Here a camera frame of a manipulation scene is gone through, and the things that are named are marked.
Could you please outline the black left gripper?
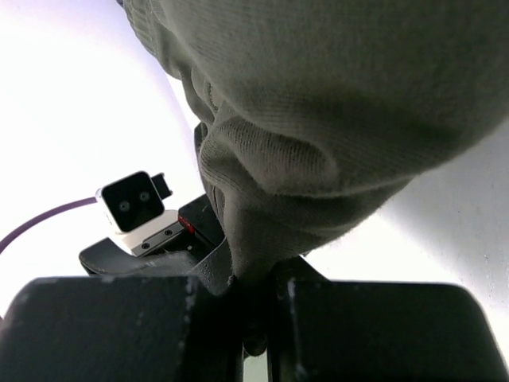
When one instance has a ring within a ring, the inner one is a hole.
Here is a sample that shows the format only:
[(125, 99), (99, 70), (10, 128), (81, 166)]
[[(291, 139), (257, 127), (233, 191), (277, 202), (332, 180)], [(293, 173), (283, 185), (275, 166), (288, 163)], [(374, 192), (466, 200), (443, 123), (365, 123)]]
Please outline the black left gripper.
[(89, 275), (180, 276), (190, 272), (223, 239), (212, 204), (202, 195), (137, 229), (133, 256), (104, 239), (82, 250), (79, 261)]

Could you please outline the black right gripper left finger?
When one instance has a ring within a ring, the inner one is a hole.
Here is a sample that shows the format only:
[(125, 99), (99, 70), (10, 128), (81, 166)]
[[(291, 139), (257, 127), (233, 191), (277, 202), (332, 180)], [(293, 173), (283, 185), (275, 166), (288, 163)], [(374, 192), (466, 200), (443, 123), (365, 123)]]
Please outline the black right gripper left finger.
[(240, 381), (226, 242), (191, 271), (47, 277), (1, 324), (4, 381)]

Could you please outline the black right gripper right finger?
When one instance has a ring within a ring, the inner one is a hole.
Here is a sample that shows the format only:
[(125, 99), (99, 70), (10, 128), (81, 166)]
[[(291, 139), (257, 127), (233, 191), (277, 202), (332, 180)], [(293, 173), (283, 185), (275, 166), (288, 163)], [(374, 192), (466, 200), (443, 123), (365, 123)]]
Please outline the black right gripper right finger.
[(278, 264), (268, 335), (272, 381), (505, 381), (478, 302), (460, 286), (330, 281)]

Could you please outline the olive green shorts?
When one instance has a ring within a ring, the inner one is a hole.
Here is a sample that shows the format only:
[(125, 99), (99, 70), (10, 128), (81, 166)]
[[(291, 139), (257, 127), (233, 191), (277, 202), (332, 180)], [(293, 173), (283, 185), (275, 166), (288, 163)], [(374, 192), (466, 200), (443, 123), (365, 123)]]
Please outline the olive green shorts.
[(122, 7), (200, 120), (200, 175), (248, 290), (508, 116), (505, 1)]

